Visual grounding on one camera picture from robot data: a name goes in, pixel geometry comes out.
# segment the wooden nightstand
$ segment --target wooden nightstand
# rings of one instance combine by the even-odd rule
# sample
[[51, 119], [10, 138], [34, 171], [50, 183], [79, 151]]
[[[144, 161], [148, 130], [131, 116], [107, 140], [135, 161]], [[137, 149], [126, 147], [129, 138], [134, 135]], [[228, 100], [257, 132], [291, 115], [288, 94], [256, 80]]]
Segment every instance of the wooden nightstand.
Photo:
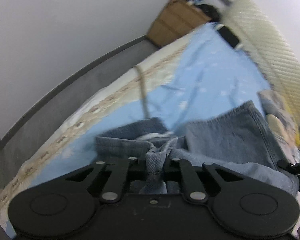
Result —
[[147, 38], [163, 47], [210, 20], [199, 8], [188, 5], [185, 0], [169, 0], [152, 23]]

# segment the blue bedsheet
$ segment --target blue bedsheet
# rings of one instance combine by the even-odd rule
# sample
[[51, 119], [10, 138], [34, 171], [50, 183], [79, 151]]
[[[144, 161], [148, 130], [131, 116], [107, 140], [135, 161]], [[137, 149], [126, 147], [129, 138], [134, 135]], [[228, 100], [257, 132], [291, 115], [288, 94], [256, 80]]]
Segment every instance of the blue bedsheet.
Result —
[[[148, 108], [151, 117], [160, 117], [169, 130], [179, 133], [186, 121], [213, 118], [248, 100], [263, 112], [257, 92], [264, 89], [270, 86], [256, 65], [243, 51], [230, 47], [210, 23], [193, 34], [173, 80], [148, 93]], [[90, 164], [97, 157], [96, 135], [143, 118], [140, 101], [117, 109], [47, 164], [31, 186]], [[6, 232], [14, 236], [10, 223]]]

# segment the blue jeans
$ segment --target blue jeans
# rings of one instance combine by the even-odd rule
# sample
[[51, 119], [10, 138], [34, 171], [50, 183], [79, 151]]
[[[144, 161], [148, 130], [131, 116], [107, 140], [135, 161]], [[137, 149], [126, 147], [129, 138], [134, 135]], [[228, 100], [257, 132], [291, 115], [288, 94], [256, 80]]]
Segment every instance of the blue jeans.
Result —
[[[296, 195], [298, 178], [277, 168], [286, 159], [266, 120], [252, 101], [210, 120], [188, 122], [178, 133], [160, 138], [167, 129], [158, 118], [151, 118], [113, 129], [96, 137], [98, 159], [138, 157], [146, 160], [148, 179], [140, 193], [176, 193], [173, 182], [165, 184], [160, 173], [166, 156], [189, 160], [194, 166], [212, 162], [230, 170], [279, 187]], [[146, 134], [155, 133], [146, 140]]]

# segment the screw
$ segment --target screw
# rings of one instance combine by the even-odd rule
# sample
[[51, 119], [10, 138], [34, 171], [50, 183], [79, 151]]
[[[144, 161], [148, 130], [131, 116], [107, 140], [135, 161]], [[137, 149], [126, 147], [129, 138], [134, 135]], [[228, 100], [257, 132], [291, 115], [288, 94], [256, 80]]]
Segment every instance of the screw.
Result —
[[115, 192], [106, 192], [102, 194], [102, 198], [105, 200], [115, 200], [118, 198], [118, 194]]
[[200, 191], [195, 191], [190, 194], [190, 198], [194, 200], [203, 200], [206, 198], [206, 194]]
[[158, 203], [158, 201], [157, 200], [155, 200], [155, 199], [152, 199], [152, 200], [150, 200], [150, 202], [149, 202], [150, 204], [157, 204]]

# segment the bed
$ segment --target bed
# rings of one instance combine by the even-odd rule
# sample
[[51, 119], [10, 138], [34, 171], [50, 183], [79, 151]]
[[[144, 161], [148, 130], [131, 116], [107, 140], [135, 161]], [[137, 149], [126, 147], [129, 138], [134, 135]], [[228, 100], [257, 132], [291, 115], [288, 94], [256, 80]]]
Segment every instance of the bed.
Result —
[[223, 23], [240, 38], [234, 50], [208, 23], [165, 46], [84, 103], [0, 191], [0, 225], [14, 236], [9, 201], [19, 192], [90, 164], [95, 136], [149, 117], [175, 133], [184, 122], [209, 119], [274, 89], [300, 125], [300, 64], [275, 26], [251, 0], [235, 0]]

